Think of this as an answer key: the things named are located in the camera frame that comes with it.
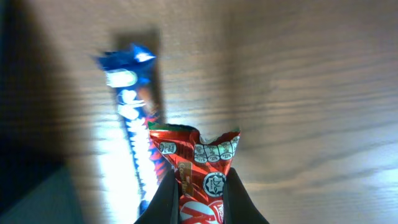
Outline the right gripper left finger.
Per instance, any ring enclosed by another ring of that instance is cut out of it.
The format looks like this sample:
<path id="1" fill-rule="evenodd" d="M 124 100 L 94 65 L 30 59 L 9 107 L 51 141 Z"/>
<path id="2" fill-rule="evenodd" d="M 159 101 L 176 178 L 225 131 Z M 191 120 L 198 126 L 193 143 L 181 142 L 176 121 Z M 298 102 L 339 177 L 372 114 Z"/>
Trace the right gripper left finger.
<path id="1" fill-rule="evenodd" d="M 179 194 L 174 170 L 169 170 L 146 211 L 134 224 L 179 224 Z"/>

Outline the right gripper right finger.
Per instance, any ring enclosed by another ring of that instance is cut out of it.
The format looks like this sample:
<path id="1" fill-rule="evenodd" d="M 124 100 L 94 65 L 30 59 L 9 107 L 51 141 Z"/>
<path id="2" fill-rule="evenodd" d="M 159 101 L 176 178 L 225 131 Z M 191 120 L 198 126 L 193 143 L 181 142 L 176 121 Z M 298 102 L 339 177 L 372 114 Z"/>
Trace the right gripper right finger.
<path id="1" fill-rule="evenodd" d="M 226 176 L 223 206 L 225 224 L 269 224 L 253 204 L 234 168 Z"/>

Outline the kitkat milo bar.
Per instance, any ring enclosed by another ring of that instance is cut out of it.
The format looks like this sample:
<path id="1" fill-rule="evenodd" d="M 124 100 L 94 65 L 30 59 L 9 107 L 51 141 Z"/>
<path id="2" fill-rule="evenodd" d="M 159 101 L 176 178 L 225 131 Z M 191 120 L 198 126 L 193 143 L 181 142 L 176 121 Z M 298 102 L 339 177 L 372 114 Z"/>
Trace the kitkat milo bar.
<path id="1" fill-rule="evenodd" d="M 224 222 L 223 187 L 241 130 L 205 140 L 191 126 L 149 123 L 152 143 L 175 171 L 183 224 Z"/>

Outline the black gift box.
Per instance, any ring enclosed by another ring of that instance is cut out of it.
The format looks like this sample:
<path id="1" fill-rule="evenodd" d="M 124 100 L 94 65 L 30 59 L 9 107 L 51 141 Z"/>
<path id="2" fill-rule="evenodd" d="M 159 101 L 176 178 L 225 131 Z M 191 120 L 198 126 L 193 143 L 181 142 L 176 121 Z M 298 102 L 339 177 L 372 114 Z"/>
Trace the black gift box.
<path id="1" fill-rule="evenodd" d="M 1 222 L 83 223 L 55 92 L 63 67 L 30 1 L 1 2 Z"/>

